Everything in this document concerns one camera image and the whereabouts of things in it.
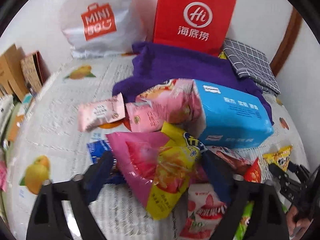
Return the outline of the person's right hand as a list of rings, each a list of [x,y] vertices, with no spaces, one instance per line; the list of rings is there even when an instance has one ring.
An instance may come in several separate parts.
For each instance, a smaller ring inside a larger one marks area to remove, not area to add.
[[[299,211],[294,205],[291,205],[286,213],[286,222],[290,239],[301,239],[313,222],[313,220],[309,220],[308,218],[295,221],[298,213]]]

